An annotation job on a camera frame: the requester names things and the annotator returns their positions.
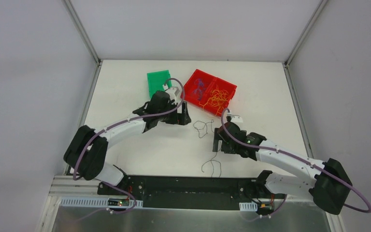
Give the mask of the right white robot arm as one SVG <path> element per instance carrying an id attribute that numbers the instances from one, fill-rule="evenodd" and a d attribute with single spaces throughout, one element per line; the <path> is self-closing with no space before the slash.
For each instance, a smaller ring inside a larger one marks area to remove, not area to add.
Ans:
<path id="1" fill-rule="evenodd" d="M 267 198 L 273 193 L 299 196 L 333 215 L 338 215 L 344 207 L 350 189 L 343 183 L 352 185 L 352 182 L 339 161 L 291 157 L 283 154 L 277 144 L 265 136 L 247 133 L 232 122 L 214 129 L 213 149 L 218 148 L 219 142 L 223 153 L 238 154 L 290 173 L 286 176 L 262 171 L 256 179 L 257 196 Z"/>

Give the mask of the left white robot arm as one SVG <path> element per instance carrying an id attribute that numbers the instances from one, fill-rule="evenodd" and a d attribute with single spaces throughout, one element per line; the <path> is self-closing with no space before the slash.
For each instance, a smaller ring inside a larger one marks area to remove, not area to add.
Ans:
<path id="1" fill-rule="evenodd" d="M 101 129 L 81 126 L 64 154 L 64 161 L 73 168 L 74 180 L 99 180 L 108 183 L 115 195 L 127 192 L 126 173 L 106 162 L 109 148 L 119 142 L 145 133 L 159 122 L 171 125 L 191 123 L 187 102 L 179 94 L 157 91 L 143 106 L 134 110 L 127 119 Z"/>

